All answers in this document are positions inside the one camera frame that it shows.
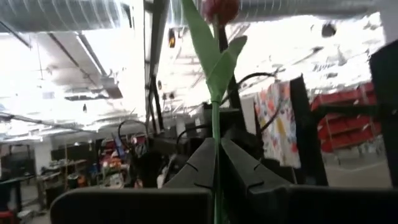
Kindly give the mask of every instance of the silver ventilation duct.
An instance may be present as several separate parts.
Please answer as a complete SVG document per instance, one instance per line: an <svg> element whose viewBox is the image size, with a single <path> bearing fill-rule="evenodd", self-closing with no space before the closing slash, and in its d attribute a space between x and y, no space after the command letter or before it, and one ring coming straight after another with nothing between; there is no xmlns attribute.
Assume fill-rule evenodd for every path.
<svg viewBox="0 0 398 224"><path fill-rule="evenodd" d="M193 1L203 14L203 0ZM377 11L376 0L240 0L240 2L241 10L235 22L269 21L299 15L346 19ZM186 26L181 0L171 0L167 22L170 27Z"/></svg>
<svg viewBox="0 0 398 224"><path fill-rule="evenodd" d="M129 13L120 0L0 0L0 21L16 32L117 28Z"/></svg>

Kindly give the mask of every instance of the red shelving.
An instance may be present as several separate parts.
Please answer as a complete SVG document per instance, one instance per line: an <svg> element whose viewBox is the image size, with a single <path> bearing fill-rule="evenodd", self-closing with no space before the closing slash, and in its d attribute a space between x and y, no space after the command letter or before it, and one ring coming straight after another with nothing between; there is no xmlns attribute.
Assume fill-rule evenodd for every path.
<svg viewBox="0 0 398 224"><path fill-rule="evenodd" d="M314 110L322 104L374 105L376 96L373 84L365 83L355 90L318 95L311 107ZM369 116L352 118L342 114L328 114L318 124L318 138L321 140L323 152L333 152L361 144L375 138L380 132L380 124L375 123Z"/></svg>

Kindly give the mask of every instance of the red tulip flower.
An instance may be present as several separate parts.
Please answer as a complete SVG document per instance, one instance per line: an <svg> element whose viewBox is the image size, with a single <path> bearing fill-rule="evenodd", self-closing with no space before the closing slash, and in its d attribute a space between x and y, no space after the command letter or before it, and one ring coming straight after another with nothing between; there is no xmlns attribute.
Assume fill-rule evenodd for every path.
<svg viewBox="0 0 398 224"><path fill-rule="evenodd" d="M208 21L216 17L219 26L225 26L238 15L239 0L204 0L203 12Z"/></svg>

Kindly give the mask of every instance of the green leaf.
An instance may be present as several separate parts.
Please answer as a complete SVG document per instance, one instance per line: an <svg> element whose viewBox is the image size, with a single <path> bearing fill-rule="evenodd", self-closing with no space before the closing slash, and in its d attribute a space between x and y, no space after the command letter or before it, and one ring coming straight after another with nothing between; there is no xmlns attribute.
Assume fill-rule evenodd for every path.
<svg viewBox="0 0 398 224"><path fill-rule="evenodd" d="M228 83L234 75L236 62L242 52L248 37L241 36L229 43L229 47L221 54L216 66L207 78L207 87L210 91L211 100L221 102L228 87Z"/></svg>
<svg viewBox="0 0 398 224"><path fill-rule="evenodd" d="M182 7L190 29L193 47L204 73L208 76L221 57L218 43L213 38L208 24L199 14L193 1L182 0Z"/></svg>

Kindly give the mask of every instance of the hanging cloth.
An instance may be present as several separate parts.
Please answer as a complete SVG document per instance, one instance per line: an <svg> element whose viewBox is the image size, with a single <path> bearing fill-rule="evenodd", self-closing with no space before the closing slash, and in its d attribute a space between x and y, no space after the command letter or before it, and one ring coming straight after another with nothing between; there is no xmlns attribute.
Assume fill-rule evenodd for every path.
<svg viewBox="0 0 398 224"><path fill-rule="evenodd" d="M281 103L279 114L262 133L264 157L279 161L281 166L300 168L296 124L290 100L290 82L273 83L268 90L257 93L254 102L261 127L271 119Z"/></svg>

